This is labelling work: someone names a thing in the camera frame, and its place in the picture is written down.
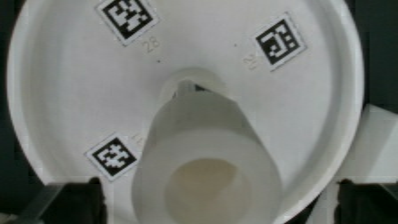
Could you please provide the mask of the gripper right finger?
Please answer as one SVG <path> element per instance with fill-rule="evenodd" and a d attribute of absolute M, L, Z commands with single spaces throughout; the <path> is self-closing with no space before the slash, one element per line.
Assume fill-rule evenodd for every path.
<path fill-rule="evenodd" d="M 398 224 L 398 182 L 339 182 L 334 224 Z"/>

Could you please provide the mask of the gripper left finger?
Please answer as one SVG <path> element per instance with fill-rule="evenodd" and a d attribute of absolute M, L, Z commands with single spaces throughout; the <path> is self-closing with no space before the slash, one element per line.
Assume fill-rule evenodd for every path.
<path fill-rule="evenodd" d="M 0 213 L 0 224 L 106 224 L 106 203 L 97 177 L 44 186 L 19 214 Z"/>

